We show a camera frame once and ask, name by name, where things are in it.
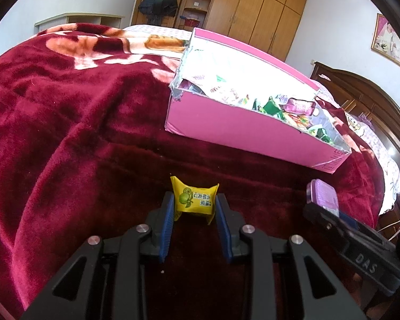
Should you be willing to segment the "pink cardboard box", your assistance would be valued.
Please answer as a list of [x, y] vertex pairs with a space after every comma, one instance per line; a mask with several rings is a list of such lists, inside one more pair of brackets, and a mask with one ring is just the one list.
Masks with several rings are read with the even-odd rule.
[[[201, 82], [218, 75], [247, 91], [252, 103], [230, 106], [207, 97]], [[319, 86], [286, 63], [248, 44], [208, 30], [191, 33], [170, 84], [165, 128], [184, 137], [335, 172], [351, 149], [329, 113], [319, 105]], [[272, 97], [284, 112], [308, 116], [300, 131], [285, 121], [252, 110]]]

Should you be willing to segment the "dark wooden headboard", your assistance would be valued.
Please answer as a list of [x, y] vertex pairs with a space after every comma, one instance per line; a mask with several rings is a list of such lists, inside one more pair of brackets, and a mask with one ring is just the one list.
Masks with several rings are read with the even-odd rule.
[[397, 103], [369, 79], [318, 61], [314, 63], [311, 78], [323, 84], [346, 112], [366, 116], [400, 170], [400, 107]]

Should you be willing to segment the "white low shelf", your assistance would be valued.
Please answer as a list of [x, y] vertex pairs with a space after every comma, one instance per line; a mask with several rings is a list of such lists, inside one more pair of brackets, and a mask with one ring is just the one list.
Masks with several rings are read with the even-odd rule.
[[109, 27], [121, 27], [124, 16], [115, 14], [100, 14], [88, 12], [67, 12], [58, 14], [47, 19], [40, 20], [34, 24], [36, 33], [44, 31], [50, 27], [71, 24], [71, 23], [90, 23], [96, 25], [106, 25]]

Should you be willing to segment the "black hanging coat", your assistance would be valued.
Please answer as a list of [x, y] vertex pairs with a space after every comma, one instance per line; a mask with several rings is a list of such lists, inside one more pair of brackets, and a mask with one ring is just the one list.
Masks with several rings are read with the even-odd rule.
[[164, 17], [176, 16], [178, 0], [142, 0], [138, 10], [146, 17], [146, 24], [161, 26]]

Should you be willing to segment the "red floral blanket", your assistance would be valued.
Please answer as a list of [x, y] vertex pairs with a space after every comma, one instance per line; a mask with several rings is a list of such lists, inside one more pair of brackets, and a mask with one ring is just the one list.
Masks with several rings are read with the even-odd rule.
[[177, 66], [90, 24], [0, 56], [0, 316], [20, 317], [88, 237], [139, 223], [172, 175], [219, 183], [271, 235], [301, 226], [315, 171], [165, 130]]

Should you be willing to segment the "wooden wardrobe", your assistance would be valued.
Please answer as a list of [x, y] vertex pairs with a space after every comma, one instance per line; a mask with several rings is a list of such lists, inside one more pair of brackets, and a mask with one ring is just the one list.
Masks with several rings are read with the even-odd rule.
[[[139, 6], [143, 0], [136, 0]], [[198, 27], [226, 35], [281, 61], [293, 44], [307, 0], [177, 0], [175, 14], [162, 18], [163, 27], [191, 31], [185, 17]]]

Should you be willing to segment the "green snack packet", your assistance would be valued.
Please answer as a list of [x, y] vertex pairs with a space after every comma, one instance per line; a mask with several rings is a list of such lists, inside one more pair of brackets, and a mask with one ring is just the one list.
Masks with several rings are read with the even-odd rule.
[[286, 121], [282, 109], [274, 102], [272, 97], [269, 97], [269, 100], [265, 103], [264, 106], [261, 106], [259, 102], [255, 100], [252, 110], [259, 113], [267, 114], [281, 121]]

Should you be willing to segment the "framed wedding photo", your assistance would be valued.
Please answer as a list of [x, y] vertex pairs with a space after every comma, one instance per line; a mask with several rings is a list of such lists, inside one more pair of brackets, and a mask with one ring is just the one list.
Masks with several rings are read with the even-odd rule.
[[400, 38], [387, 18], [380, 13], [377, 14], [371, 49], [400, 67]]

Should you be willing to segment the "orange snack packet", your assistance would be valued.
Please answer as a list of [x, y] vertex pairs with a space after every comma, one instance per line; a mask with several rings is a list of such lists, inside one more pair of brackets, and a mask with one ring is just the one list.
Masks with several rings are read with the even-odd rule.
[[300, 131], [308, 131], [312, 127], [311, 119], [308, 116], [296, 115], [293, 113], [282, 112], [285, 122]]

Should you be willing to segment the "pink peach jelly pouch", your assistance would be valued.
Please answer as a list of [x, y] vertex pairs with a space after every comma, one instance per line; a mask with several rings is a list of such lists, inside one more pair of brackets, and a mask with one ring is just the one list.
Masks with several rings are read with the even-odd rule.
[[244, 107], [252, 103], [247, 91], [216, 74], [206, 77], [200, 88], [207, 97], [230, 106]]

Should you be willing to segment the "yellow snack packet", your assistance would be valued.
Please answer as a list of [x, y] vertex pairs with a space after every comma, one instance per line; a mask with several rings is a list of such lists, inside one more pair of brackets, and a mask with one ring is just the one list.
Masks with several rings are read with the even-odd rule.
[[198, 188], [184, 184], [176, 176], [170, 177], [174, 194], [174, 221], [183, 214], [204, 217], [209, 225], [216, 213], [216, 196], [219, 184], [210, 188]]

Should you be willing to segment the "purple jelly cup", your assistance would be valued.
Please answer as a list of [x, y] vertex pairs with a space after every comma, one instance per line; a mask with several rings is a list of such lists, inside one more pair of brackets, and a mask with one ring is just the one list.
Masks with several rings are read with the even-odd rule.
[[314, 203], [339, 217], [337, 192], [328, 183], [313, 179], [306, 187], [306, 198], [307, 203]]

